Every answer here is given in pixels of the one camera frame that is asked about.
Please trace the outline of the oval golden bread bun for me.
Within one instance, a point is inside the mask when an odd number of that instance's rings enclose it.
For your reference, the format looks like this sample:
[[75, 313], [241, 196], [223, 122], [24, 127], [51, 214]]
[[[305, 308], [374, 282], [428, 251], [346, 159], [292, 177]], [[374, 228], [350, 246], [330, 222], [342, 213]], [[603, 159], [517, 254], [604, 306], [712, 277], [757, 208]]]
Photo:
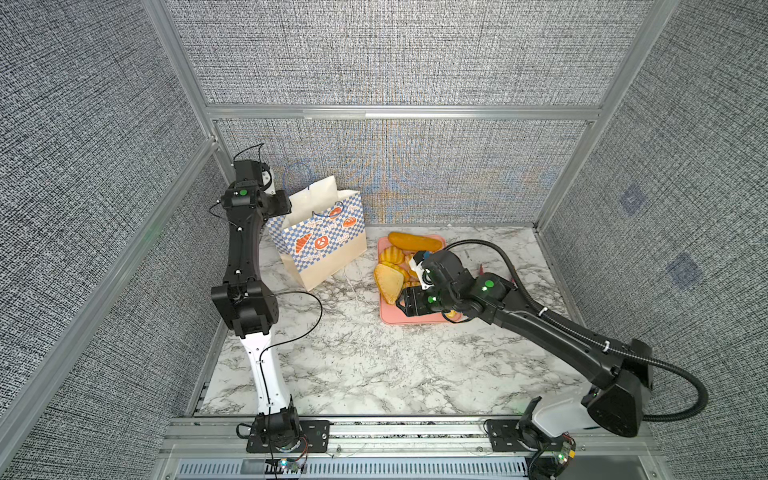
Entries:
[[405, 270], [409, 275], [408, 281], [410, 283], [416, 284], [421, 282], [421, 275], [423, 274], [423, 271], [420, 267], [413, 269], [411, 266], [407, 266]]

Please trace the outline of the checkered paper bag blue handles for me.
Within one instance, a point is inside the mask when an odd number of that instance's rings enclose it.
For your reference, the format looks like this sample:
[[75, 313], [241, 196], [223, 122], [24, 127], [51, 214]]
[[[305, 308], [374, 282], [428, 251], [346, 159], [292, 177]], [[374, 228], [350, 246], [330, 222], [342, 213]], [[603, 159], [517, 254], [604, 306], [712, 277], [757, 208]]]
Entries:
[[329, 175], [289, 201], [291, 212], [268, 220], [266, 230], [288, 273], [310, 291], [366, 252], [362, 196]]

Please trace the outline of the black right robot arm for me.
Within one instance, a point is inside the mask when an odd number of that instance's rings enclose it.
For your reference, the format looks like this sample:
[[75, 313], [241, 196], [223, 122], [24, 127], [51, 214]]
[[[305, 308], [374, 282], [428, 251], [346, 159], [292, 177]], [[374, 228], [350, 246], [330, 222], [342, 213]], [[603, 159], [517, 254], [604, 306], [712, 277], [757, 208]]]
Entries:
[[450, 251], [419, 251], [409, 266], [421, 286], [403, 291], [399, 307], [406, 315], [456, 311], [480, 319], [526, 338], [584, 377], [586, 386], [572, 393], [529, 402], [516, 424], [517, 440], [526, 449], [563, 442], [570, 432], [591, 427], [625, 438], [638, 434], [651, 376], [630, 359], [631, 346], [550, 311], [516, 280], [494, 273], [473, 276]]

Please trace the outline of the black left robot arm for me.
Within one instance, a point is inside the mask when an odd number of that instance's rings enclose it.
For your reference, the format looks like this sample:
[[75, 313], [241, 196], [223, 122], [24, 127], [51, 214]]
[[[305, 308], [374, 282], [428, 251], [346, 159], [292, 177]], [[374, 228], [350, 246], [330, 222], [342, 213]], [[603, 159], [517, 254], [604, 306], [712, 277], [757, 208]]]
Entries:
[[252, 370], [257, 413], [248, 450], [291, 452], [299, 447], [302, 430], [273, 348], [278, 296], [262, 279], [259, 256], [267, 221], [288, 214], [291, 206], [285, 191], [274, 187], [266, 163], [248, 159], [233, 165], [235, 180], [217, 201], [229, 231], [228, 259], [221, 284], [211, 288], [211, 300], [240, 340]]

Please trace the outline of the triangular tan bread slice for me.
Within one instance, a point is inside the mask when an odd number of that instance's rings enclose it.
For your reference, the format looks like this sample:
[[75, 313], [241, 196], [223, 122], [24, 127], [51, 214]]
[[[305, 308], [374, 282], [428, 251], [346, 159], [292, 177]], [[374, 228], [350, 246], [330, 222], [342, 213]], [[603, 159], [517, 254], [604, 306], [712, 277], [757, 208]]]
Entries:
[[384, 301], [394, 305], [403, 289], [406, 277], [395, 266], [379, 263], [374, 269], [374, 280]]

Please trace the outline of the ridged golden bread roll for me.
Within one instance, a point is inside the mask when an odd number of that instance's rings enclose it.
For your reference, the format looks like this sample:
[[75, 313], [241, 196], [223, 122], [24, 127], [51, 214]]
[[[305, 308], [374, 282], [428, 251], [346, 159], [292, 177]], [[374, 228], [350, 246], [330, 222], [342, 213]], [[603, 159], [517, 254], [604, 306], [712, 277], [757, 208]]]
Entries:
[[426, 255], [428, 255], [428, 251], [416, 251], [416, 252], [410, 252], [405, 255], [405, 264], [409, 268], [418, 267], [423, 262]]

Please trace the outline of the long oval bread loaf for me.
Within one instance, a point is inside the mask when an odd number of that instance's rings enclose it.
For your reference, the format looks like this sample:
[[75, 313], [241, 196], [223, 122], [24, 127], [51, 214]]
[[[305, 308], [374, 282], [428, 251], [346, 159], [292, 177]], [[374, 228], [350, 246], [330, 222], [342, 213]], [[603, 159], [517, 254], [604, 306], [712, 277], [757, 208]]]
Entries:
[[387, 239], [392, 246], [403, 251], [436, 252], [443, 248], [443, 242], [439, 239], [404, 232], [390, 232]]

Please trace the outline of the pink plastic tray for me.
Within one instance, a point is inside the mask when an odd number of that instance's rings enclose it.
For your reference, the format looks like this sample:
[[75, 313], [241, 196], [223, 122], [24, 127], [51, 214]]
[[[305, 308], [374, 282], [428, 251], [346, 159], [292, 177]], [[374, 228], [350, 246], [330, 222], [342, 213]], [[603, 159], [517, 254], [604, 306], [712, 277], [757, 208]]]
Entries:
[[[426, 235], [421, 234], [429, 238], [439, 240], [442, 246], [447, 243], [445, 239], [440, 235]], [[391, 242], [388, 240], [388, 236], [385, 235], [378, 239], [377, 253], [382, 253], [386, 248], [391, 246]], [[423, 325], [423, 324], [448, 324], [442, 315], [438, 313], [432, 313], [428, 315], [407, 317], [397, 306], [389, 305], [385, 302], [384, 298], [380, 295], [379, 298], [379, 314], [381, 320], [388, 325]]]

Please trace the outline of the small ridged yellow bun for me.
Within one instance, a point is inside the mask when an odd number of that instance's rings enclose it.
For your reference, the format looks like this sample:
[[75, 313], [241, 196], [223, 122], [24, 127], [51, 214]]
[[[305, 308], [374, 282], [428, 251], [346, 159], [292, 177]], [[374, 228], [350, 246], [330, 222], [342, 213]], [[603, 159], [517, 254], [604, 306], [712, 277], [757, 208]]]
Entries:
[[379, 262], [400, 265], [405, 261], [404, 252], [396, 246], [389, 246], [379, 253]]

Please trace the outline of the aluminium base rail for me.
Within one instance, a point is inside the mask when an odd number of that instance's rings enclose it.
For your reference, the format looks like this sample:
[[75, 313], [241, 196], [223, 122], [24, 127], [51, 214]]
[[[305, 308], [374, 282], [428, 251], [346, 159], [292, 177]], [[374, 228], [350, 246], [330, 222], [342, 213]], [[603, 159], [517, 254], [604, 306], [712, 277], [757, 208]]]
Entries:
[[512, 416], [311, 416], [327, 450], [247, 450], [247, 417], [172, 420], [153, 479], [527, 479], [535, 451], [494, 452], [486, 420]]

